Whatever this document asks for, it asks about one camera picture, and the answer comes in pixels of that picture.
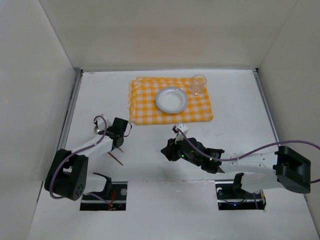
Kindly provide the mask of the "silver spoon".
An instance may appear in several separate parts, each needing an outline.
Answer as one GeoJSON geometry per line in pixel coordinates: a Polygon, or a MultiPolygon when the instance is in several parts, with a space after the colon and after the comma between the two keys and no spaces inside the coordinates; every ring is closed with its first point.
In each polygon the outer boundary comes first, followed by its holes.
{"type": "Polygon", "coordinates": [[[98,126],[95,126],[94,127],[94,132],[98,135],[99,134],[99,132],[100,132],[101,130],[100,130],[100,128],[98,127],[98,126]]]}

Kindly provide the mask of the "copper fork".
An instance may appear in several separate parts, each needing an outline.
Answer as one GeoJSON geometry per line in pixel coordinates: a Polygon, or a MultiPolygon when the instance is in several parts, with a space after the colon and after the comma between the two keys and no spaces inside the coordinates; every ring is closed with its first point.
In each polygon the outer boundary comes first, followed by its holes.
{"type": "Polygon", "coordinates": [[[114,148],[113,150],[111,150],[110,152],[108,152],[109,156],[111,156],[117,163],[119,163],[121,166],[124,166],[124,164],[117,158],[114,156],[113,152],[114,151],[120,151],[122,153],[124,153],[124,151],[118,147],[118,148],[114,148]]]}

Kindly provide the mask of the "yellow white checkered cloth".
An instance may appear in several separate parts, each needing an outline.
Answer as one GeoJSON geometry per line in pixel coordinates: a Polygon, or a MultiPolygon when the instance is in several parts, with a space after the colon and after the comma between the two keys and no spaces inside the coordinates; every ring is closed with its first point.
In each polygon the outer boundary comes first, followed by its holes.
{"type": "Polygon", "coordinates": [[[192,78],[139,76],[129,85],[130,121],[137,125],[161,125],[189,122],[208,122],[214,118],[207,88],[200,95],[191,90],[192,78]],[[157,93],[167,87],[182,89],[188,104],[180,113],[165,113],[156,105],[157,93]]]}

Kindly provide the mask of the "white ceramic plate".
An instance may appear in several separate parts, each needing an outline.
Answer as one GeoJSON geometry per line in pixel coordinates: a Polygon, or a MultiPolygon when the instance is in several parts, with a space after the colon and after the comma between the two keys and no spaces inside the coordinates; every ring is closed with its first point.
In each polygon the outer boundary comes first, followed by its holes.
{"type": "Polygon", "coordinates": [[[178,87],[161,89],[155,97],[156,106],[164,113],[178,114],[188,106],[187,94],[178,87]]]}

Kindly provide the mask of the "clear drinking glass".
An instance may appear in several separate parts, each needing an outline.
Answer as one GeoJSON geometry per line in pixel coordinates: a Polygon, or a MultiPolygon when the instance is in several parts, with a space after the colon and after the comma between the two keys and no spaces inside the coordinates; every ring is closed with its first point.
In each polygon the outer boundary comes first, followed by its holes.
{"type": "Polygon", "coordinates": [[[207,85],[207,78],[204,75],[197,74],[191,79],[191,90],[195,95],[200,95],[203,93],[207,85]]]}

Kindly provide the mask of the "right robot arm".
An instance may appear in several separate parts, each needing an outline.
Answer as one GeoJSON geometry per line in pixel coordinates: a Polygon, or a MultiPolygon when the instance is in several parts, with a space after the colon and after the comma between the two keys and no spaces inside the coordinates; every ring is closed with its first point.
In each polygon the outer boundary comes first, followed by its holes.
{"type": "Polygon", "coordinates": [[[171,162],[184,159],[210,174],[235,173],[234,190],[255,193],[284,188],[298,194],[311,192],[311,162],[287,146],[276,152],[257,153],[222,161],[223,149],[206,148],[195,138],[171,138],[161,153],[171,162]]]}

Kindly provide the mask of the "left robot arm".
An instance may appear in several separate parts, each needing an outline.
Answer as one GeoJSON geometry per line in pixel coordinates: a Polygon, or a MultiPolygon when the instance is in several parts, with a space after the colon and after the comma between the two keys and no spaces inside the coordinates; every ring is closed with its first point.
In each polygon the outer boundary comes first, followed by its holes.
{"type": "Polygon", "coordinates": [[[104,115],[93,119],[96,136],[80,147],[67,150],[59,149],[44,182],[44,189],[56,200],[76,201],[83,195],[95,197],[106,204],[105,198],[112,192],[112,179],[98,172],[88,173],[90,161],[120,148],[128,134],[127,127],[132,124],[116,117],[111,125],[104,115]]]}

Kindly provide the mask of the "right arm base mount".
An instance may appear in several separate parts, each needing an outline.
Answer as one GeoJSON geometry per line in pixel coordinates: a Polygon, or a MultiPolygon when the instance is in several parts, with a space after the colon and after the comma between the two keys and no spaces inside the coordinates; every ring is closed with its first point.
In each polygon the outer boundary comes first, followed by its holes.
{"type": "Polygon", "coordinates": [[[237,173],[234,180],[215,182],[217,206],[220,211],[264,210],[267,202],[264,192],[249,193],[241,189],[244,173],[237,173]]]}

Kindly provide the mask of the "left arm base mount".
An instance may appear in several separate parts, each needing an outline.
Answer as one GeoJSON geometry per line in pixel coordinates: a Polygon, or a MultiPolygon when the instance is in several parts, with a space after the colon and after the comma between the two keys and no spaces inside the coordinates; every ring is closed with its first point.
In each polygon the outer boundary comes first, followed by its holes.
{"type": "Polygon", "coordinates": [[[80,211],[125,211],[128,183],[113,181],[111,177],[94,172],[87,177],[80,211]]]}

